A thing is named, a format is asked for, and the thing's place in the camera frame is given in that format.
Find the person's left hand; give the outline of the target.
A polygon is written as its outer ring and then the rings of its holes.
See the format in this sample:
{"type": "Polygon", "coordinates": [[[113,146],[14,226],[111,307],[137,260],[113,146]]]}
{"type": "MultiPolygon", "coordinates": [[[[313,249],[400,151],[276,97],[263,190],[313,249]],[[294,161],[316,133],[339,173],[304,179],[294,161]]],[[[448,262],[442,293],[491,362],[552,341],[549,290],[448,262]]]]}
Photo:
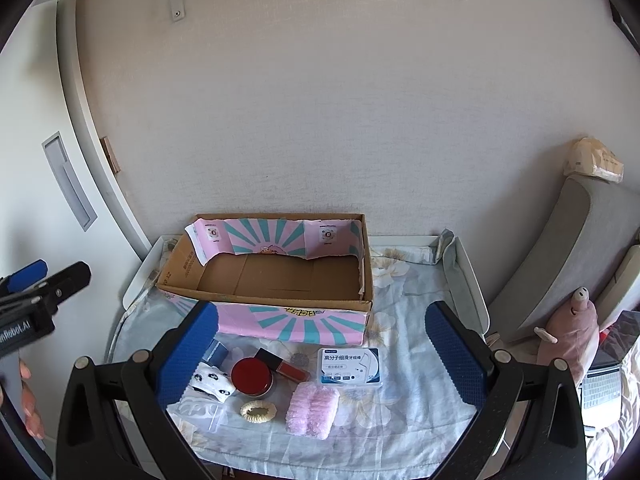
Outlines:
{"type": "Polygon", "coordinates": [[[36,397],[28,383],[29,379],[32,378],[32,371],[22,359],[18,360],[18,369],[20,370],[22,384],[21,406],[24,412],[25,428],[32,437],[42,440],[46,432],[44,431],[42,417],[37,410],[36,397]]]}

